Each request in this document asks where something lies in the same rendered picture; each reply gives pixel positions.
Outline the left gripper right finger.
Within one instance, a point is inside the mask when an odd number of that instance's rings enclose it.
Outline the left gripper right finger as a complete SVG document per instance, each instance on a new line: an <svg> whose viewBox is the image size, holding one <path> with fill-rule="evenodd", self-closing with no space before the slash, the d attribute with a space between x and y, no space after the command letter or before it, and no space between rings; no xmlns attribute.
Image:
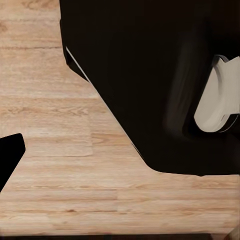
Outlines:
<svg viewBox="0 0 240 240"><path fill-rule="evenodd" d="M240 135L229 133L224 150L240 172Z"/></svg>

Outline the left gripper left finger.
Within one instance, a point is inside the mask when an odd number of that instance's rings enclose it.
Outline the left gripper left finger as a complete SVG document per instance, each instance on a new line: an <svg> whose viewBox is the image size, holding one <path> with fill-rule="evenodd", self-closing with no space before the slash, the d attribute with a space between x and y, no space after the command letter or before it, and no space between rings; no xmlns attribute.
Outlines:
<svg viewBox="0 0 240 240"><path fill-rule="evenodd" d="M26 151L21 133L0 138L0 192Z"/></svg>

